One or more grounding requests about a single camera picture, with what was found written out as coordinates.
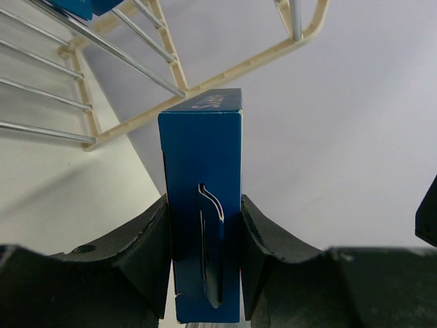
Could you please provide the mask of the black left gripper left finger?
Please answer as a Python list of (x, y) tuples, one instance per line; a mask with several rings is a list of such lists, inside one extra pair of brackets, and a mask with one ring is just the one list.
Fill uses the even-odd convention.
[(68, 254), (2, 245), (1, 326), (157, 327), (170, 264), (166, 197)]

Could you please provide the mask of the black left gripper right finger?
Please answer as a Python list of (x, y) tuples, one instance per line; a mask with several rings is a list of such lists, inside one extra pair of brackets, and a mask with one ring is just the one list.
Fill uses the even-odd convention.
[(435, 327), (436, 250), (317, 249), (243, 195), (240, 268), (252, 327)]

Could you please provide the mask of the grey Harry's box blue razor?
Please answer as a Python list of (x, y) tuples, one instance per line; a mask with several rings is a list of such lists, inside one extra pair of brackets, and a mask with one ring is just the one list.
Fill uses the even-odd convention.
[(117, 7), (123, 0), (48, 0), (54, 8), (69, 13), (85, 21), (93, 16), (102, 16)]

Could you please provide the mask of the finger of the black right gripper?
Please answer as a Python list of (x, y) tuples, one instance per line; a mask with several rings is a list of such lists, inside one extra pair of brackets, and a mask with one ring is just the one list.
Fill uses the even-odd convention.
[(437, 177), (434, 178), (415, 215), (415, 235), (436, 247)]

